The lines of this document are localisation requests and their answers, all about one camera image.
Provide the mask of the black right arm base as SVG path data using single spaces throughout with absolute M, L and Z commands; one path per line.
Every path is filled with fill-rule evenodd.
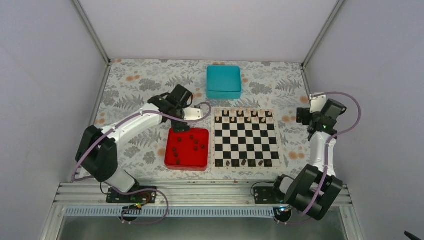
M 271 181 L 255 182 L 250 188 L 250 194 L 257 205 L 274 205 L 273 214 L 277 221 L 283 222 L 290 218 L 290 212 L 283 206 L 285 194 Z

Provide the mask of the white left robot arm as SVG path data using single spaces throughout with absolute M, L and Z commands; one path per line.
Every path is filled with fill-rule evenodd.
M 74 170 L 83 168 L 90 178 L 119 191 L 124 201 L 134 202 L 140 190 L 135 178 L 119 166 L 120 146 L 167 121 L 178 133 L 187 132 L 189 123 L 204 116 L 199 106 L 191 107 L 192 100 L 193 94 L 178 84 L 172 92 L 151 97 L 139 110 L 116 123 L 100 128 L 87 127 L 76 153 Z

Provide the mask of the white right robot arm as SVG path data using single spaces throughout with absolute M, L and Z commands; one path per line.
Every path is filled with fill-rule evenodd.
M 346 109 L 333 99 L 316 109 L 297 108 L 297 123 L 307 127 L 310 160 L 295 179 L 287 177 L 271 189 L 274 202 L 285 202 L 317 221 L 325 216 L 343 186 L 334 171 L 333 150 L 337 141 L 334 126 Z

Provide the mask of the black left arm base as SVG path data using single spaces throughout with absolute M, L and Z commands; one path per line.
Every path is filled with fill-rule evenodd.
M 137 219 L 135 215 L 139 215 L 141 210 L 145 205 L 154 204 L 157 196 L 157 187 L 156 186 L 135 186 L 131 189 L 131 192 L 141 190 L 141 189 L 149 189 L 143 192 L 131 194 L 131 195 L 123 195 L 115 190 L 109 188 L 105 202 L 108 204 L 127 204 L 122 208 L 122 211 L 131 209 L 131 211 L 127 212 L 123 219 L 125 221 L 132 222 Z

